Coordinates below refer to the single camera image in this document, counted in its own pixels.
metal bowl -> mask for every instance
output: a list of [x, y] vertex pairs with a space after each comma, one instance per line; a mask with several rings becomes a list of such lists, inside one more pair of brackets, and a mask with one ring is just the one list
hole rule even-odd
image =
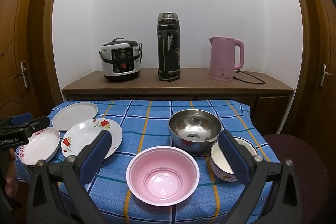
[[211, 146], [222, 130], [221, 121], [210, 112], [186, 109], [169, 119], [170, 135], [174, 143], [188, 152], [200, 152]]

blue plaid tablecloth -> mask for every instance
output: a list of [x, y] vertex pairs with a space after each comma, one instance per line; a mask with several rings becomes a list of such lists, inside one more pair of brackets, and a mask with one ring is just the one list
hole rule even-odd
[[[52, 109], [49, 118], [61, 109], [80, 101], [67, 101]], [[123, 130], [123, 140], [115, 153], [105, 159], [90, 184], [85, 186], [92, 200], [110, 223], [220, 223], [244, 190], [238, 182], [223, 182], [211, 171], [208, 153], [193, 155], [199, 170], [199, 185], [186, 201], [170, 207], [155, 207], [138, 200], [131, 194], [126, 183], [126, 169], [131, 159], [146, 148], [158, 145], [174, 145], [169, 135], [169, 117], [183, 109], [197, 108], [220, 118], [224, 128], [233, 136], [247, 139], [265, 160], [278, 162], [275, 154], [260, 133], [253, 127], [247, 105], [231, 100], [207, 101], [88, 101], [98, 106], [96, 118], [115, 120]], [[61, 149], [51, 162], [65, 158]], [[30, 181], [31, 170], [16, 161], [19, 176]], [[265, 203], [271, 182], [266, 183], [259, 202], [247, 223], [255, 221]], [[70, 209], [67, 191], [60, 190]]]

dark red stool seat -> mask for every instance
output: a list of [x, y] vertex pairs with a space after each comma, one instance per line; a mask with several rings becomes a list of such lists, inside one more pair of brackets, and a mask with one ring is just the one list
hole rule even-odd
[[310, 223], [324, 206], [329, 192], [327, 169], [305, 141], [285, 134], [263, 136], [280, 162], [291, 159], [300, 184], [303, 223]]

door handle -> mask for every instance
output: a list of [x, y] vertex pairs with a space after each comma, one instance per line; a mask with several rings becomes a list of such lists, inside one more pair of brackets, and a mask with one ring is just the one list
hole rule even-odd
[[327, 65], [322, 64], [322, 78], [321, 78], [321, 83], [320, 83], [320, 87], [323, 87], [323, 83], [324, 83], [324, 78], [325, 76], [331, 76], [331, 73], [326, 71], [327, 69]]
[[22, 75], [22, 79], [23, 79], [23, 84], [25, 86], [25, 89], [29, 88], [29, 80], [27, 75], [25, 75], [25, 72], [27, 71], [27, 67], [26, 67], [26, 62], [22, 61], [20, 62], [20, 68], [21, 68], [21, 72], [17, 73], [14, 77], [14, 79], [18, 78], [20, 75]]

pink plastic bowl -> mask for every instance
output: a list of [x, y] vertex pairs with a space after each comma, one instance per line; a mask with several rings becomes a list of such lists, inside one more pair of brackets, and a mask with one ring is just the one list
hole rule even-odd
[[137, 154], [126, 171], [127, 185], [141, 201], [170, 206], [187, 199], [196, 189], [200, 170], [183, 150], [156, 146]]

